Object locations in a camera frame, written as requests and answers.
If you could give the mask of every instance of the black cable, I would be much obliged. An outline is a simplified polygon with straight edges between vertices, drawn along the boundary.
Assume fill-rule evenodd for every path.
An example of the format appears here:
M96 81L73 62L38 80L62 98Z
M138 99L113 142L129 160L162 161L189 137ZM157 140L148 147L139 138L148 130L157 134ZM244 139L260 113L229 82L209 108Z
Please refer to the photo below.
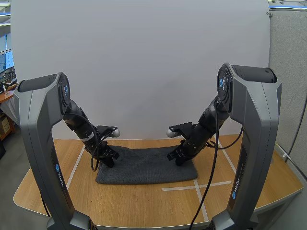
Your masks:
M302 175L302 177L307 181L307 177L306 175L302 172L302 170L298 167L298 165L291 159L291 157L289 156L289 154L287 154L287 152L283 149L283 147L281 147L279 144L277 144L278 147L280 147L282 149L282 151L286 154L287 159L289 159L289 161L294 165L294 167L296 167L296 169L298 170L298 172Z
M45 204L45 202L44 202L44 199L43 199L42 195L40 195L40 197L42 198L43 205L44 205L45 211L46 211L46 213L47 213L47 216L50 217L49 212L48 212L48 209L47 209L47 207L46 207L46 204Z
M305 110L306 110L306 105L307 105L307 95L306 95L306 99L305 99L305 104L304 104L303 114L302 114L301 119L300 119L300 121L299 121L299 123L298 123L299 125L298 125L298 127L297 127L297 130L296 130L296 133L295 133L294 139L293 139L293 141L292 141L292 144L291 144L290 150L289 150L289 152L288 152L288 155L290 155L290 153L291 153L291 151L292 151L292 148L293 148L293 146L294 146L294 144L295 144L295 141L296 141L296 138L297 138L297 135L298 135L298 132L299 132L299 128L300 128L300 127L301 127L301 125L302 125L302 121L303 121L304 114L305 114Z
M197 212L190 224L190 227L189 227L189 230L192 229L192 226L193 226L193 223L196 219L196 217L198 216L200 210L201 210L201 206L205 200L205 197L207 195L207 192L209 190L209 187L210 187L210 184L211 184L211 181L212 181L212 178L213 178L213 174L214 174L214 169L215 169L215 164L216 164L216 158L217 158L217 152L218 152L218 143L219 143L219 123L218 123L218 118L217 118L217 105L216 105L216 101L214 102L214 108L215 108L215 125L216 125L216 144L215 144L215 153L214 153L214 159L213 159L213 164L212 164L212 169L211 169L211 174L210 174L210 178L209 178L209 181L208 181L208 185L206 187L206 190L205 190L205 193L203 194L202 196L202 199L201 199L201 203L197 209Z
M73 115L73 116L77 116L79 118L81 118L83 121L85 121L86 123L88 123L92 129L93 129L93 133L94 133L94 137L95 137L95 142L96 142L96 148L95 150L92 152L92 158L91 158L91 168L92 168L92 171L95 172L97 169L98 169L98 165L99 165L99 157L98 157L98 153L99 153L99 144L98 144L98 137L97 137L97 134L96 134L96 130L94 128L94 126L91 124L91 122L84 116L81 116L79 114L74 114L74 113L68 113L67 115ZM94 154L95 154L95 151L97 152L97 160L96 160L96 166L94 168Z
M232 142L230 145L228 145L228 146L226 146L226 147L222 147L222 148L218 148L218 149L219 149L219 150L225 150L225 149L227 149L227 148L233 146L233 145L240 139L240 136L242 135L242 132L243 132L243 127L241 127L240 134L239 134L239 136L235 139L234 142ZM206 143L206 146L209 147L209 148L215 148L215 146L209 144L208 142Z

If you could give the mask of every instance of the cardboard box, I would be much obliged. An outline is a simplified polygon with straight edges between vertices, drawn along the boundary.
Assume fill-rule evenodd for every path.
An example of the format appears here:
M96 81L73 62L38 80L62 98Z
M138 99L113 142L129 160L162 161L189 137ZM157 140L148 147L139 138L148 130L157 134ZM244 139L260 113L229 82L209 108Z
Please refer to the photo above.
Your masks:
M6 134L10 130L10 123L7 117L0 120L0 134Z

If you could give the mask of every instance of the white tape line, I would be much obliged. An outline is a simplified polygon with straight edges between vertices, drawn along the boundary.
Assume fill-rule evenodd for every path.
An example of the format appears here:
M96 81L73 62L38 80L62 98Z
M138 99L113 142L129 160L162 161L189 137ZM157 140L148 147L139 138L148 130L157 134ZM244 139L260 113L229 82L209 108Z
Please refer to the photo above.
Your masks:
M228 160L228 162L229 162L229 164L230 164L232 170L234 171L234 173L236 173L236 168L235 168L234 164L231 162L231 160L230 160L229 156L227 155L226 151L225 151L224 149L223 149L222 151L223 151L223 153L224 153L226 159Z
M224 184L231 184L231 181L223 181L223 182L213 183L213 184L210 185L210 187L217 186L217 185L224 185ZM207 184L199 185L199 187L200 188L206 188Z
M224 184L231 184L231 181L223 181L218 183L212 183L211 186L217 186L217 185L224 185ZM207 187L206 184L199 185L199 188L205 188ZM174 188L162 188L162 191L177 191L177 190L188 190L188 189L194 189L195 186L185 186L185 187L174 187Z
M194 181L194 184L195 184L195 188L196 188L196 193L197 193L198 199L201 202L202 195L201 195L200 187L198 186L198 183L197 183L196 179L194 179L193 181ZM208 215L207 215L207 210L206 210L206 207L205 207L204 203L201 206L201 210L202 210L202 215L203 215L204 221L205 222L209 221Z
M193 188L195 188L195 186L175 187L175 188L162 188L162 191L187 190L187 189L193 189Z
M68 179L68 181L67 181L67 184L66 184L67 189L69 188L69 185L71 184L72 177L73 177L73 175L75 174L75 171L76 171L76 169L77 169L77 166L78 166L79 161L80 161L80 159L81 159L81 156L82 156L82 154L83 154L84 148L85 148L85 145L83 145L83 147L82 147L82 149L81 149L81 152L80 152L80 154L79 154L79 157L78 157L78 159L77 159L77 161L76 161L76 163L75 163L75 166L74 166L73 169L72 169L71 175L70 175L70 177L69 177L69 179Z

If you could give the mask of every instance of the dark gray towel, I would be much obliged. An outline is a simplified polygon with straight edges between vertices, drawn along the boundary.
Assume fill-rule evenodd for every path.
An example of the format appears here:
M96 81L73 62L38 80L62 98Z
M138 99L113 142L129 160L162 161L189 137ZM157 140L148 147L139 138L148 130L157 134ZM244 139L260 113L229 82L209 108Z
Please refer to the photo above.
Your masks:
M129 149L110 146L119 153L113 168L99 164L96 182L100 184L160 184L197 178L192 161L181 166L166 157L176 146L149 149Z

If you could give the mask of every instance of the gray arch stand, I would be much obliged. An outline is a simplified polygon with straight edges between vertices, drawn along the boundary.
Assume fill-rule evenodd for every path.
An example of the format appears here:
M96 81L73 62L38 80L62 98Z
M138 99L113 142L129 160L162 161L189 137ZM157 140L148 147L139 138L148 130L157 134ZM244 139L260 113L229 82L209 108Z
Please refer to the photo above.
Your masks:
M229 64L224 64L221 68L226 68L231 75L232 108L228 112L229 116L243 125L244 134L232 190L232 194L236 193L235 198L230 195L226 210L213 217L212 222L216 230L256 229L258 221L253 211L273 154L281 83L278 80L276 83L248 81L239 77ZM14 97L17 122L22 130L37 186L52 216L48 220L47 229L93 230L95 226L90 217L78 212L73 206L63 180L51 133L52 127L62 120L67 107L67 98L63 98L62 93L62 87L65 89L65 79L67 80L63 73L58 73L50 84L42 87L36 85L37 87L23 92L19 91L22 84L20 82ZM200 229L205 225L207 224L200 223L194 227ZM161 228L188 229L189 226Z

